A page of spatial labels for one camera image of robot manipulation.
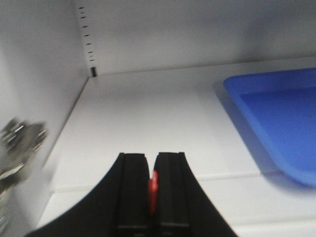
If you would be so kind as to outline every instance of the blue plastic tray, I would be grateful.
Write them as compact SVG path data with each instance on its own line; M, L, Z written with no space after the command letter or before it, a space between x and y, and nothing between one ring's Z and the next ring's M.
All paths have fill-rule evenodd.
M224 86L279 169L316 186L316 68L235 76Z

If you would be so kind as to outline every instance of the metal keys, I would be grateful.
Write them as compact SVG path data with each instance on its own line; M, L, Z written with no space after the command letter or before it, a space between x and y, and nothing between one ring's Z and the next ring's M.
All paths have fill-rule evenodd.
M31 175L31 161L46 136L44 123L18 123L16 119L0 132L0 233L8 223L6 204L12 187Z

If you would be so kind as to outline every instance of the white wall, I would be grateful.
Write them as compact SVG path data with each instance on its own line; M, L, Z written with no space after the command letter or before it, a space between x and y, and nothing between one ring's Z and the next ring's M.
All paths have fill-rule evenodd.
M45 121L49 136L16 198L34 227L50 195L42 166L86 80L70 0L0 1L0 126L13 116Z
M99 74L316 55L315 0L77 0Z

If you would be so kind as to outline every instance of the red tab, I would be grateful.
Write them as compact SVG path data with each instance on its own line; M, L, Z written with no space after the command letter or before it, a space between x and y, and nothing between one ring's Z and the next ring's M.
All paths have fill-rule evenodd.
M154 215L157 209L158 189L158 172L154 170L153 177L148 182L148 203L150 215Z

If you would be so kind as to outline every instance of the white shelf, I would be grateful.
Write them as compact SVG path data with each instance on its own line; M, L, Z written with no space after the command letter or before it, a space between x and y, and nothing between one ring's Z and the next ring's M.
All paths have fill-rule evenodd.
M46 165L56 170L56 193L40 225L87 194L120 152L145 153L152 170L163 151L185 152L201 186L227 221L241 228L240 236L250 236L248 225L252 229L274 222L314 223L316 190L280 174L222 82L233 75L306 68L315 62L316 58L302 58L90 79ZM275 226L264 228L277 233Z

